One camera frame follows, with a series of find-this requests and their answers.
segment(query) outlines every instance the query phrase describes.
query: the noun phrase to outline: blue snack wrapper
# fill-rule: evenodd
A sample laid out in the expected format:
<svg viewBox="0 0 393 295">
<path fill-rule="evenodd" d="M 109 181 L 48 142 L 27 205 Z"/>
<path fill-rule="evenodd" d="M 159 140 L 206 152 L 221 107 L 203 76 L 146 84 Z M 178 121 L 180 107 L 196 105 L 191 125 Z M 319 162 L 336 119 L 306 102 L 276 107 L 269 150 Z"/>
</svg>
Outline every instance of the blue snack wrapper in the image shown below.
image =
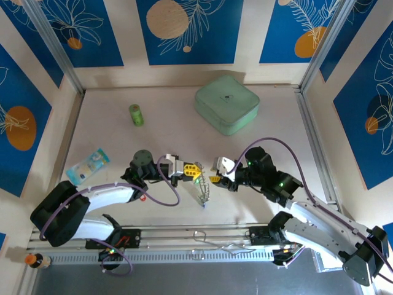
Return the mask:
<svg viewBox="0 0 393 295">
<path fill-rule="evenodd" d="M 110 160 L 104 151 L 98 149 L 85 160 L 81 161 L 81 163 L 68 169 L 66 174 L 72 184 L 78 186 L 109 162 Z"/>
</svg>

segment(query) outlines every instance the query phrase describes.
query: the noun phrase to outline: small green bottle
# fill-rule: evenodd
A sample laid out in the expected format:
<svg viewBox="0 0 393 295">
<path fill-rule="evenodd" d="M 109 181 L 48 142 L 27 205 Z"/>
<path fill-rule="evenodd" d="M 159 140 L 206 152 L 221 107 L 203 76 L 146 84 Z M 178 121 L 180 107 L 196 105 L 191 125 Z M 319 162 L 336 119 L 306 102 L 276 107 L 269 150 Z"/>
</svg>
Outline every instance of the small green bottle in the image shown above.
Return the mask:
<svg viewBox="0 0 393 295">
<path fill-rule="evenodd" d="M 135 126 L 143 125 L 143 116 L 141 112 L 141 108 L 137 104 L 132 104 L 128 110 L 130 111 L 131 118 L 133 119 Z"/>
</svg>

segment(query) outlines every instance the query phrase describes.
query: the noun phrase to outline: bottle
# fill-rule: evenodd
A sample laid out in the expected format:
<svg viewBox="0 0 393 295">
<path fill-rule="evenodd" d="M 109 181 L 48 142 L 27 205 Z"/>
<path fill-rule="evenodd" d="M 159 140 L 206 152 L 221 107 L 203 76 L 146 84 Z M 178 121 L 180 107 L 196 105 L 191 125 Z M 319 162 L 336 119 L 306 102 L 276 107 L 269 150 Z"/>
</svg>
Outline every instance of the bottle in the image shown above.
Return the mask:
<svg viewBox="0 0 393 295">
<path fill-rule="evenodd" d="M 37 254 L 29 254 L 25 258 L 25 263 L 34 269 L 46 269 L 50 263 L 51 258 L 49 256 Z"/>
<path fill-rule="evenodd" d="M 144 121 L 143 121 L 143 116 L 141 112 L 141 108 L 137 104 L 132 104 L 128 110 L 130 111 L 131 118 L 134 122 L 135 126 L 142 126 Z"/>
</svg>

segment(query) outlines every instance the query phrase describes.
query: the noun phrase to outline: mint green box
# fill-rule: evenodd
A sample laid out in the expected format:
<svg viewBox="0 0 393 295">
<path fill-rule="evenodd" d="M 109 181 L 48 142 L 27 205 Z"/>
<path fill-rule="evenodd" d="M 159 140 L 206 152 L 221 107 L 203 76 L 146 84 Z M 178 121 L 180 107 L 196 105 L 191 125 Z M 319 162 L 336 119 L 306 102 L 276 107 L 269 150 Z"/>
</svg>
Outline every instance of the mint green box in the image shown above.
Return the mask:
<svg viewBox="0 0 393 295">
<path fill-rule="evenodd" d="M 231 76 L 219 77 L 195 94 L 195 109 L 224 135 L 232 135 L 254 120 L 259 97 Z"/>
</svg>

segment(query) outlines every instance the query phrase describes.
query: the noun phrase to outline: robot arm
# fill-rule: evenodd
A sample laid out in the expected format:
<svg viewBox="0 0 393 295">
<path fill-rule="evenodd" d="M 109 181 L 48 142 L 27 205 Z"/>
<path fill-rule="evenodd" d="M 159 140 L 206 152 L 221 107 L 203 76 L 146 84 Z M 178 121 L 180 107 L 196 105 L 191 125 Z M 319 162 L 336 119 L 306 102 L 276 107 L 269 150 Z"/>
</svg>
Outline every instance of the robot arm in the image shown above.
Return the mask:
<svg viewBox="0 0 393 295">
<path fill-rule="evenodd" d="M 179 160 L 176 155 L 166 155 L 168 164 L 160 164 L 163 175 L 176 187 L 177 182 L 192 181 L 200 176 L 200 169 L 192 164 Z M 157 164 L 153 162 L 152 154 L 142 150 L 135 153 L 130 167 L 121 176 L 128 184 L 138 186 L 147 191 L 145 183 L 149 181 L 162 181 L 158 172 Z M 51 193 L 31 214 L 31 221 L 42 230 L 51 218 L 52 214 L 71 196 L 78 194 L 77 188 L 69 181 L 59 183 Z M 94 188 L 83 190 L 80 196 L 71 200 L 49 224 L 44 235 L 49 243 L 61 246 L 66 242 L 82 238 L 106 241 L 110 245 L 116 245 L 125 235 L 122 228 L 109 215 L 93 217 L 86 215 L 98 208 L 116 203 L 129 203 L 139 199 L 143 193 L 124 184 L 103 184 Z"/>
<path fill-rule="evenodd" d="M 217 174 L 210 177 L 211 182 L 233 192 L 237 192 L 239 186 L 249 186 L 269 201 L 287 208 L 292 214 L 279 212 L 269 223 L 270 235 L 276 235 L 277 239 L 284 237 L 319 252 L 325 251 L 343 263 L 343 270 L 353 280 L 369 286 L 384 262 L 360 235 L 367 237 L 387 259 L 385 231 L 379 227 L 368 229 L 315 196 L 311 200 L 305 189 L 298 189 L 303 184 L 293 176 L 277 171 L 270 155 L 261 147 L 248 150 L 245 158 L 247 167 L 240 163 L 236 171 L 232 171 L 236 162 L 225 157 L 217 158 L 212 168 Z M 298 218 L 305 218 L 308 222 L 301 222 Z M 353 229 L 339 222 L 340 219 Z"/>
</svg>

